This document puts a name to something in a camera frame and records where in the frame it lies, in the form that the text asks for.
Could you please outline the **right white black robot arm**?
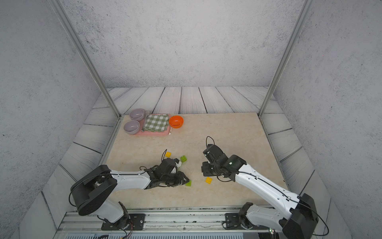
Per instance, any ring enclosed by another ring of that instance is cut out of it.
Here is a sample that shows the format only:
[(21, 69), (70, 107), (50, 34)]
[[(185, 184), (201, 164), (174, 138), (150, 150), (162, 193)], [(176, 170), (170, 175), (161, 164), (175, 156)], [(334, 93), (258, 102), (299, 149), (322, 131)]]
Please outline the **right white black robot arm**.
[(315, 235), (316, 226), (322, 218), (318, 215), (311, 196), (299, 196), (280, 187), (241, 157), (227, 157), (215, 144), (207, 144), (203, 154), (207, 158), (202, 166), (204, 176), (222, 176), (228, 182), (236, 182), (271, 205), (271, 208), (264, 208), (247, 202), (238, 212), (236, 220), (225, 223), (227, 230), (235, 227), (245, 230), (266, 227), (282, 231), (288, 239), (310, 239)]

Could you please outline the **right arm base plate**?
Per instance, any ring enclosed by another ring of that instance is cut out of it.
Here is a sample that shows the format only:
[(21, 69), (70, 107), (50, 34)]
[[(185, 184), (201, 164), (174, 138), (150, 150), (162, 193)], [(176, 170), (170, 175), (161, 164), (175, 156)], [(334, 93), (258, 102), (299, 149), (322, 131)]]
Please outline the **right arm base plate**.
[(249, 229), (247, 218), (240, 213), (226, 213), (222, 226), (226, 230), (247, 230)]

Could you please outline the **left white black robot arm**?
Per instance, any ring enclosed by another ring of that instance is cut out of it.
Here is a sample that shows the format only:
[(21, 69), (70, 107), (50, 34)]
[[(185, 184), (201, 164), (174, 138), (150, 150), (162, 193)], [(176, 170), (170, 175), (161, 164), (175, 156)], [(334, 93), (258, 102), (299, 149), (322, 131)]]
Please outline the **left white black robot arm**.
[(190, 179), (179, 170), (181, 165), (177, 158), (165, 158), (159, 165), (136, 172), (115, 171), (100, 165), (72, 185), (69, 203), (77, 208), (80, 216), (95, 214), (112, 224), (127, 224), (126, 208), (122, 203), (111, 201), (109, 196), (121, 190), (185, 185)]

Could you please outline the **lime square lego brick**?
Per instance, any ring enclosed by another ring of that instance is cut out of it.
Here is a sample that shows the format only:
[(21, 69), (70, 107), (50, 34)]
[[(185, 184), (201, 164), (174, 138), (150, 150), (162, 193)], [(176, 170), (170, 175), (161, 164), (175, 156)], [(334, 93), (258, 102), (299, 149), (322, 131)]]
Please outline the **lime square lego brick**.
[(191, 187), (191, 185), (192, 185), (192, 181), (190, 180), (190, 181), (187, 182), (185, 185), (188, 186), (188, 187)]

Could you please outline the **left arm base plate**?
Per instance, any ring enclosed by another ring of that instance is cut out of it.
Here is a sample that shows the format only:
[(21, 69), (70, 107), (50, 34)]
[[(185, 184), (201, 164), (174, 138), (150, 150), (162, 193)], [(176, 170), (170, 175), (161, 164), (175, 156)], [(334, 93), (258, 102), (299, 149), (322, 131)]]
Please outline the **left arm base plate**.
[(128, 214), (127, 216), (122, 216), (119, 220), (111, 223), (104, 220), (101, 226), (102, 231), (117, 231), (117, 230), (130, 230), (130, 231), (142, 231), (145, 214)]

